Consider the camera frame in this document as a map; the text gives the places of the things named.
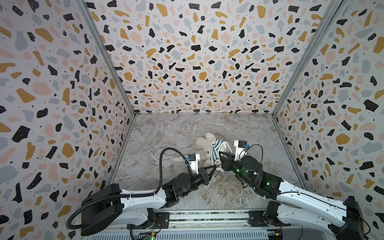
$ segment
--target marble floor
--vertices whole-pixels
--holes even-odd
[[[155,189],[159,182],[159,156],[166,147],[183,154],[193,154],[197,137],[213,133],[233,147],[234,140],[246,140],[264,148],[263,170],[300,186],[296,173],[281,143],[270,115],[138,115],[118,168],[115,183],[129,190]],[[248,153],[261,159],[258,146]],[[199,167],[209,166],[202,161]],[[173,151],[166,151],[162,160],[163,183],[187,172],[184,161]],[[171,209],[245,209],[265,208],[264,200],[250,187],[242,188],[231,172],[216,171],[208,186],[182,198]]]

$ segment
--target side wall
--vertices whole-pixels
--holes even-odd
[[[382,2],[344,1],[277,116],[311,191],[355,198],[376,240],[384,238],[383,24]]]
[[[0,239],[79,239],[65,222],[109,177],[123,100],[71,1],[0,15]]]
[[[88,9],[136,112],[268,113],[330,2],[90,0]]]

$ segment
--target plush toy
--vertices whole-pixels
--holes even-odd
[[[207,132],[205,134],[205,138],[198,137],[196,138],[195,143],[196,146],[201,149],[196,152],[196,154],[200,154],[200,160],[210,160],[211,165],[216,165],[217,170],[223,171],[223,169],[220,167],[221,161],[218,153],[232,153],[228,142],[225,142],[223,140],[217,140],[215,135],[210,132]]]

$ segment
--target patterned wall panel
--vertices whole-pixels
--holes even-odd
[[[136,112],[272,112],[325,0],[87,1]]]
[[[355,198],[384,233],[384,9],[344,1],[277,120],[310,189]]]
[[[125,106],[70,0],[1,1],[0,19],[0,239],[78,239],[65,222],[104,187]]]

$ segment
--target metal corner post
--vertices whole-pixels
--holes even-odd
[[[301,72],[304,70],[304,67],[306,63],[309,61],[311,54],[313,54],[313,51],[316,49],[316,47],[320,43],[322,37],[324,36],[325,30],[328,28],[329,23],[331,22],[333,16],[335,15],[342,1],[343,0],[332,0],[331,4],[325,11],[324,17],[320,21],[319,27],[316,29],[316,32],[313,35],[311,42],[306,48],[303,54],[303,57],[299,61],[298,67],[293,72],[292,77],[288,82],[287,86],[285,87],[285,90],[283,91],[283,94],[281,95],[279,102],[277,103],[275,109],[273,110],[274,117],[276,117],[277,114],[280,112],[281,108],[285,103],[285,100],[291,94],[293,88],[296,86],[297,82],[299,81]]]
[[[109,58],[109,55],[107,53],[107,50],[105,49],[105,46],[101,40],[100,34],[96,28],[96,25],[94,21],[92,20],[92,16],[88,11],[88,7],[85,4],[84,0],[75,0],[77,8],[80,11],[81,16],[84,19],[84,22],[95,42],[96,47],[99,49],[99,52],[101,54],[101,57],[104,60],[104,63],[111,73],[112,79],[115,82],[116,87],[118,88],[118,91],[124,101],[124,104],[129,112],[129,114],[132,116],[132,118],[135,117],[136,113],[133,111],[132,105],[127,97],[127,94],[125,93],[124,87],[122,86],[120,82],[120,78],[115,70],[115,67],[112,64],[112,60]]]

